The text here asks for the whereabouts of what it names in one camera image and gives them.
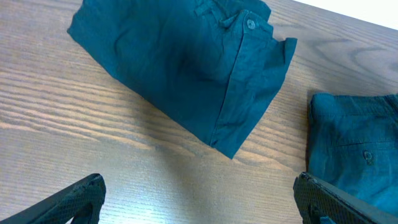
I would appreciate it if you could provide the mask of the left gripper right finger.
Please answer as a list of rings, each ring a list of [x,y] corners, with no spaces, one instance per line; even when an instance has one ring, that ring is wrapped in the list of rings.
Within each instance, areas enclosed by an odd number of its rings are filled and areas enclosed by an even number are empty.
[[[397,217],[307,173],[296,177],[294,199],[303,224],[397,224]]]

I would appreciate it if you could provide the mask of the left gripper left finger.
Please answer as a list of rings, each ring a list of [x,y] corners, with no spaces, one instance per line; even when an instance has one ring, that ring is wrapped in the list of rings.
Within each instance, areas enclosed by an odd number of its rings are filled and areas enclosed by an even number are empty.
[[[102,175],[90,174],[1,224],[97,224],[105,196]]]

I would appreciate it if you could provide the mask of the navy blue shorts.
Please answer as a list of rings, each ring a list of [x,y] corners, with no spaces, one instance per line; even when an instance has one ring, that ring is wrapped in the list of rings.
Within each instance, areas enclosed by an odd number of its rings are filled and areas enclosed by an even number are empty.
[[[397,95],[317,93],[307,173],[397,217]]]

